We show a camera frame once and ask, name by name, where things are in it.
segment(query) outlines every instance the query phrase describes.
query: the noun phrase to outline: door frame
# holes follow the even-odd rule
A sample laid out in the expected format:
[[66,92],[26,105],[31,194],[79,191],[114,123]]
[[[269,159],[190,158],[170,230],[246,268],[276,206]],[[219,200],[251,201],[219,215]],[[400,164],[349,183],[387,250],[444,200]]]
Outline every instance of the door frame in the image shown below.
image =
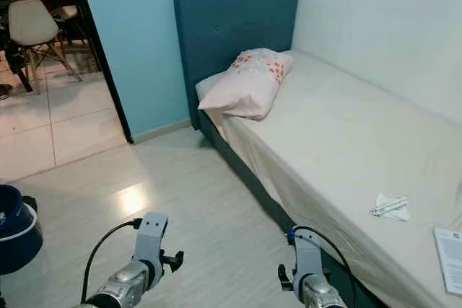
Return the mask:
[[128,121],[125,116],[125,112],[123,111],[122,102],[118,95],[118,91],[115,86],[116,84],[114,83],[113,75],[110,71],[109,63],[104,53],[104,47],[101,43],[100,35],[98,34],[95,19],[93,17],[92,10],[90,9],[90,5],[88,4],[88,0],[76,0],[76,6],[82,16],[87,39],[89,41],[88,43],[93,51],[97,65],[103,72],[106,83],[108,84],[109,93],[114,101],[115,110],[117,111],[118,117],[121,121],[125,138],[127,142],[133,144],[134,140],[131,136],[130,127],[128,126]]

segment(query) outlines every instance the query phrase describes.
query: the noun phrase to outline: tile floor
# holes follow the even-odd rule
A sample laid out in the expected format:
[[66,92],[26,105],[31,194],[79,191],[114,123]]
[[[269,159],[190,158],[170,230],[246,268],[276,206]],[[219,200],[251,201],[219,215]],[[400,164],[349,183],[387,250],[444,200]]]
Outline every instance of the tile floor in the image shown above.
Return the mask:
[[[278,264],[295,252],[251,192],[200,132],[184,128],[137,146],[128,144],[14,184],[37,199],[44,245],[23,269],[2,276],[9,307],[73,307],[92,248],[115,225],[157,211],[169,217],[167,255],[185,252],[183,266],[166,267],[160,284],[137,308],[300,308],[281,291]],[[136,232],[125,228],[98,250],[89,294],[122,268]]]
[[126,142],[104,76],[90,53],[68,50],[83,82],[54,60],[38,69],[40,94],[26,93],[0,55],[0,183],[49,170]]

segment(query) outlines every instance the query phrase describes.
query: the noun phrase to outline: mattress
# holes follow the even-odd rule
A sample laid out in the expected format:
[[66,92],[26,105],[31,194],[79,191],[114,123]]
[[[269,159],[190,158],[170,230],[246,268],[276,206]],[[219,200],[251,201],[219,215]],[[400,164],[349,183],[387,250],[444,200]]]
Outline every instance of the mattress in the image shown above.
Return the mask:
[[[462,129],[287,53],[295,66],[265,120],[208,112],[224,140],[298,224],[339,246],[387,305],[462,307],[462,298],[445,293],[432,236],[435,227],[462,229]],[[218,78],[198,84],[199,97]],[[406,196],[411,219],[371,216],[379,193]]]

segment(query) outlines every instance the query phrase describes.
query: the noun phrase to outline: pillow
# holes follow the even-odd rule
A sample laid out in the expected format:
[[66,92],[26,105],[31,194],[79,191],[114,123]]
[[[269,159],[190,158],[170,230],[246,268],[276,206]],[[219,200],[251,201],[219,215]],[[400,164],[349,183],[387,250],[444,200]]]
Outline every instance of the pillow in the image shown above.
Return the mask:
[[291,56],[267,48],[246,50],[205,95],[199,109],[264,119],[293,63]]

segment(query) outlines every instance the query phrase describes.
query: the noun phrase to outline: wall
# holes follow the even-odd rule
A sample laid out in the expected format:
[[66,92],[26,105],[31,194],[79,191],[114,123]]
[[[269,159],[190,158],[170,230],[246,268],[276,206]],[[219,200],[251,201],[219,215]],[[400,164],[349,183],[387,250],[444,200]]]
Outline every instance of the wall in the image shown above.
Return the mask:
[[462,125],[461,0],[300,0],[294,47]]
[[188,117],[173,0],[88,0],[133,135]]

